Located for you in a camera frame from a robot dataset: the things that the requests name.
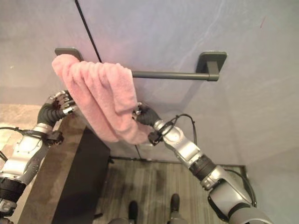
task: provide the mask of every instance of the wire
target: wire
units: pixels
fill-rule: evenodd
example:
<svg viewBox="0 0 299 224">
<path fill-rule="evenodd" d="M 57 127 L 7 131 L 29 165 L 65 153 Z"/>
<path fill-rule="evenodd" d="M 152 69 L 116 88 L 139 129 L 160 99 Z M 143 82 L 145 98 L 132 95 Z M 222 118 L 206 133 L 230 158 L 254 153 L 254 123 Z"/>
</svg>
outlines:
<svg viewBox="0 0 299 224">
<path fill-rule="evenodd" d="M 195 121 L 194 121 L 193 118 L 192 118 L 189 114 L 187 114 L 187 113 L 182 113 L 182 114 L 180 114 L 180 115 L 176 115 L 175 118 L 173 118 L 173 119 L 171 119 L 170 121 L 168 121 L 167 123 L 172 122 L 171 128 L 170 128 L 165 134 L 163 134 L 162 136 L 167 135 L 167 134 L 174 128 L 174 126 L 175 126 L 176 122 L 178 121 L 178 119 L 179 119 L 180 117 L 183 117 L 183 116 L 184 116 L 184 117 L 188 117 L 188 118 L 191 119 L 192 126 L 193 126 L 193 142 L 194 142 L 195 145 L 197 145 L 197 134 L 196 134 Z"/>
<path fill-rule="evenodd" d="M 80 6 L 78 0 L 75 0 L 75 4 L 76 4 L 77 9 L 78 9 L 78 11 L 79 11 L 79 14 L 80 14 L 80 16 L 81 16 L 81 19 L 82 19 L 82 22 L 83 22 L 84 27 L 85 27 L 85 29 L 86 29 L 86 32 L 87 32 L 87 34 L 88 34 L 89 40 L 90 40 L 90 42 L 92 43 L 93 49 L 94 49 L 94 51 L 95 51 L 95 54 L 97 55 L 99 62 L 102 62 L 102 60 L 101 60 L 101 58 L 100 58 L 100 55 L 99 55 L 99 51 L 98 51 L 98 49 L 97 49 L 97 46 L 96 46 L 95 43 L 94 43 L 92 34 L 90 33 L 90 30 L 89 30 L 89 28 L 88 28 L 88 25 L 87 25 L 87 23 L 86 23 L 86 20 L 85 20 L 85 18 L 84 18 L 84 15 L 83 15 L 83 12 L 82 12 L 82 9 L 81 9 L 81 6 Z"/>
<path fill-rule="evenodd" d="M 0 127 L 0 130 L 1 129 L 12 130 L 12 131 L 18 132 L 22 135 L 26 135 L 26 136 L 36 138 L 36 139 L 41 139 L 41 136 L 34 135 L 32 130 L 21 130 L 21 129 L 19 129 L 19 127 Z"/>
<path fill-rule="evenodd" d="M 246 177 L 244 177 L 243 175 L 239 174 L 238 172 L 236 172 L 232 169 L 225 169 L 225 170 L 228 172 L 232 172 L 242 178 L 242 180 L 244 181 L 244 183 L 247 185 L 247 187 L 249 189 L 249 191 L 248 190 L 246 190 L 246 191 L 248 192 L 248 194 L 252 200 L 252 206 L 257 207 L 256 194 L 255 194 L 249 180 Z"/>
<path fill-rule="evenodd" d="M 4 155 L 4 153 L 3 152 L 1 152 L 0 151 L 0 158 L 4 161 L 4 162 L 6 162 L 7 160 L 8 160 L 8 158 Z"/>
<path fill-rule="evenodd" d="M 33 135 L 32 133 L 30 133 L 31 130 L 21 130 L 21 129 L 19 129 L 19 127 L 0 127 L 0 130 L 5 130 L 5 129 L 6 130 L 12 130 L 12 131 L 18 132 L 22 135 L 26 135 L 26 136 L 29 136 L 29 137 L 32 137 L 32 138 L 41 139 L 41 137 Z M 4 162 L 6 162 L 8 160 L 8 158 L 5 156 L 5 154 L 1 151 L 0 151 L 0 158 Z"/>
<path fill-rule="evenodd" d="M 142 160 L 137 145 L 135 145 L 135 148 L 136 148 L 136 150 L 137 150 L 137 153 L 138 153 L 138 155 L 139 155 L 139 158 Z"/>
</svg>

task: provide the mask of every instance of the wall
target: wall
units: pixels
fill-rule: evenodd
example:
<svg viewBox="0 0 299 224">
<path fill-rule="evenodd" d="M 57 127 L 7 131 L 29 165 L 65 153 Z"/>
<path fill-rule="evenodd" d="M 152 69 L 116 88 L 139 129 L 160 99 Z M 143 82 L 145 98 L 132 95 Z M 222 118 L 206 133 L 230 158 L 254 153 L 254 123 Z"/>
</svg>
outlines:
<svg viewBox="0 0 299 224">
<path fill-rule="evenodd" d="M 135 79 L 140 101 L 164 119 L 186 112 L 199 146 L 217 163 L 250 164 L 299 144 L 299 2 L 201 0 L 80 2 L 100 56 L 133 70 L 192 72 L 198 56 L 228 59 L 216 83 Z M 97 61 L 73 1 L 2 1 L 0 102 L 41 105 L 64 88 L 51 61 L 76 47 Z M 192 138 L 189 121 L 179 126 Z M 134 146 L 108 144 L 116 156 Z M 143 158 L 176 161 L 163 144 L 139 146 Z"/>
<path fill-rule="evenodd" d="M 298 223 L 299 148 L 247 166 L 258 208 L 274 223 Z"/>
<path fill-rule="evenodd" d="M 0 103 L 42 105 L 64 89 L 51 66 L 57 47 L 97 59 L 73 1 L 0 1 Z"/>
<path fill-rule="evenodd" d="M 81 7 L 104 62 L 193 72 L 201 52 L 228 53 L 216 83 L 134 79 L 139 100 L 162 118 L 194 117 L 199 146 L 217 163 L 249 164 L 299 144 L 298 1 L 85 0 Z M 189 121 L 179 125 L 192 138 Z M 109 146 L 138 157 L 133 146 Z M 176 159 L 162 144 L 139 148 L 144 158 Z"/>
</svg>

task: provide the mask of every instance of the metal rod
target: metal rod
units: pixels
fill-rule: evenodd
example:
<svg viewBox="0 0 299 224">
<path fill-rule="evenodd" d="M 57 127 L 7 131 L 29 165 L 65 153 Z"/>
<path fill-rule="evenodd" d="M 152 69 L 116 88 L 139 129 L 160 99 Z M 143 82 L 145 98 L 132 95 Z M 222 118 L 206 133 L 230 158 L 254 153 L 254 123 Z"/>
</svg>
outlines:
<svg viewBox="0 0 299 224">
<path fill-rule="evenodd" d="M 208 80 L 207 73 L 179 73 L 179 72 L 159 72 L 159 71 L 132 71 L 133 78 L 159 78 L 159 79 L 189 79 Z"/>
</svg>

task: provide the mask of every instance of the silver robot arm segment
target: silver robot arm segment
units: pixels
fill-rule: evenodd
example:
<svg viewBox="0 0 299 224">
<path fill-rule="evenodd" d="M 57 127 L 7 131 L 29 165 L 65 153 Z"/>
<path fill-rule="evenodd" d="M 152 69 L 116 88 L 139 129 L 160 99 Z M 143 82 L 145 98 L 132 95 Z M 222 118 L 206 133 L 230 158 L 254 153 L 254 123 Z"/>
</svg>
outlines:
<svg viewBox="0 0 299 224">
<path fill-rule="evenodd" d="M 56 122 L 76 109 L 68 91 L 60 91 L 41 107 L 35 127 L 23 130 L 23 138 L 14 145 L 13 155 L 0 171 L 0 222 L 14 213 L 17 201 L 37 174 L 49 147 L 63 141 L 61 132 L 53 132 Z"/>
<path fill-rule="evenodd" d="M 208 201 L 220 219 L 230 224 L 273 224 L 252 206 L 247 191 L 188 140 L 180 128 L 171 125 L 171 122 L 164 122 L 156 112 L 144 105 L 140 105 L 135 114 L 137 121 L 155 129 L 149 135 L 150 142 L 156 145 L 163 140 L 166 147 L 200 180 L 202 187 L 210 191 Z"/>
</svg>

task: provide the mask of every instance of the black line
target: black line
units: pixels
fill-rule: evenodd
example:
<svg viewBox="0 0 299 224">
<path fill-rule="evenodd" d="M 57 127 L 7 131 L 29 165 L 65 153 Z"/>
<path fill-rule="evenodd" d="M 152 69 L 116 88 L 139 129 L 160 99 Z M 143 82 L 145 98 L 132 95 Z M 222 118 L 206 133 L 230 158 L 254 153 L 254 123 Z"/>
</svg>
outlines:
<svg viewBox="0 0 299 224">
<path fill-rule="evenodd" d="M 147 159 L 138 159 L 138 158 L 128 158 L 121 156 L 111 156 L 113 160 L 129 160 L 129 161 L 140 161 L 140 162 L 160 162 L 160 163 L 171 163 L 171 164 L 181 164 L 181 162 L 175 161 L 164 161 L 164 160 L 147 160 Z"/>
<path fill-rule="evenodd" d="M 92 45 L 93 45 L 93 49 L 94 49 L 94 51 L 95 51 L 95 53 L 96 53 L 96 55 L 97 55 L 97 57 L 98 57 L 98 60 L 99 60 L 99 62 L 102 62 L 102 60 L 101 60 L 101 58 L 100 58 L 100 55 L 99 55 L 99 52 L 98 52 L 98 49 L 97 49 L 97 47 L 95 46 L 95 43 L 94 43 L 94 41 L 93 41 L 92 34 L 91 34 L 90 31 L 89 31 L 88 25 L 87 25 L 87 23 L 86 23 L 86 20 L 85 20 L 85 18 L 84 18 L 84 15 L 83 15 L 83 12 L 82 12 L 82 10 L 81 10 L 81 7 L 80 7 L 80 4 L 79 4 L 78 0 L 75 0 L 75 3 L 76 3 L 76 6 L 77 6 L 77 9 L 78 9 L 78 11 L 79 11 L 79 14 L 80 14 L 80 16 L 81 16 L 81 19 L 82 19 L 82 21 L 83 21 L 84 27 L 85 27 L 85 29 L 86 29 L 86 31 L 87 31 L 88 36 L 89 36 L 90 42 L 92 43 Z"/>
<path fill-rule="evenodd" d="M 253 205 L 254 207 L 256 207 L 256 206 L 257 206 L 257 202 L 256 202 L 256 194 L 255 194 L 255 192 L 254 192 L 254 190 L 253 190 L 253 188 L 252 188 L 252 186 L 251 186 L 249 180 L 248 180 L 245 176 L 243 176 L 242 174 L 238 173 L 237 171 L 234 171 L 234 170 L 232 170 L 232 169 L 224 169 L 224 170 L 226 170 L 226 171 L 228 171 L 228 172 L 232 172 L 232 173 L 234 173 L 234 174 L 237 174 L 239 177 L 242 178 L 243 182 L 246 183 L 247 187 L 249 188 L 249 191 L 247 191 L 247 193 L 249 194 L 249 196 L 250 196 L 250 198 L 251 198 L 251 200 L 252 200 L 252 205 Z"/>
<path fill-rule="evenodd" d="M 4 155 L 4 153 L 3 152 L 1 152 L 0 151 L 0 158 L 4 161 L 4 162 L 6 162 L 7 160 L 8 160 L 8 158 Z"/>
<path fill-rule="evenodd" d="M 136 148 L 136 150 L 137 150 L 137 153 L 138 153 L 138 155 L 139 155 L 140 160 L 142 160 L 137 145 L 135 145 L 135 148 Z"/>
<path fill-rule="evenodd" d="M 244 188 L 245 188 L 245 190 L 248 192 L 248 191 L 254 191 L 253 190 L 253 187 L 252 187 L 252 185 L 251 185 L 251 183 L 250 183 L 250 180 L 249 180 L 249 178 L 248 178 L 248 173 L 247 173 L 247 169 L 246 169 L 246 166 L 242 166 L 242 167 L 240 167 L 240 173 L 241 173 L 241 175 L 242 176 L 244 176 L 245 178 L 246 178 L 246 180 L 249 182 L 249 184 L 250 184 L 250 186 L 249 185 L 247 185 L 246 184 L 246 182 L 242 179 L 242 181 L 243 181 L 243 186 L 244 186 Z M 255 192 L 254 192 L 254 197 L 255 197 L 255 207 L 257 207 L 257 199 L 256 199 L 256 195 L 255 195 Z"/>
</svg>

